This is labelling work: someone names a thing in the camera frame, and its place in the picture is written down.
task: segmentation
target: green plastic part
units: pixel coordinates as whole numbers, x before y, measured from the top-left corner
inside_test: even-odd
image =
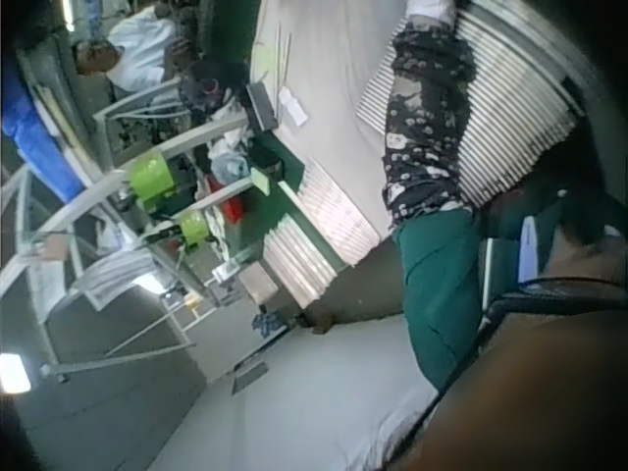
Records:
[[[166,159],[154,150],[137,157],[129,169],[129,183],[142,203],[175,186]]]
[[[201,244],[210,235],[207,220],[198,210],[189,210],[181,214],[179,225],[185,239],[185,245],[188,247]]]

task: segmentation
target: person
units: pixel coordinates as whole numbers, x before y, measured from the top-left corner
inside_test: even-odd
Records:
[[[81,41],[73,46],[78,73],[104,73],[115,86],[136,93],[169,79],[170,55],[182,55],[172,12],[165,3],[146,7],[115,25],[107,39]]]
[[[427,428],[422,417],[392,444],[379,469],[624,469],[627,312],[517,326],[516,335],[475,355],[449,388],[474,355],[483,318],[478,253],[485,228],[518,240],[534,215],[542,277],[576,277],[576,289],[622,299],[628,228],[625,208],[615,211],[600,191],[543,179],[529,180],[505,210],[481,221],[463,197],[458,162],[473,52],[455,36],[453,0],[408,0],[407,16],[393,41],[383,198],[401,257],[412,348],[445,398]]]

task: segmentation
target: red object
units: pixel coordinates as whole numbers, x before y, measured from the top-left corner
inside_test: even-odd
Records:
[[[209,183],[209,188],[212,190],[212,193],[224,188],[213,176],[206,175],[205,178],[207,179],[207,183]],[[232,224],[237,224],[237,222],[244,217],[244,210],[239,196],[228,199],[224,203],[221,203],[219,207],[225,219]]]

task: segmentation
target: blue object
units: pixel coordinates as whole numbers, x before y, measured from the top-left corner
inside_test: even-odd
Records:
[[[39,118],[13,57],[2,58],[2,132],[13,139],[30,170],[64,204],[83,191],[82,182]]]
[[[269,314],[266,312],[256,315],[251,322],[253,330],[259,330],[264,339],[278,331],[283,325],[282,319],[276,313]]]

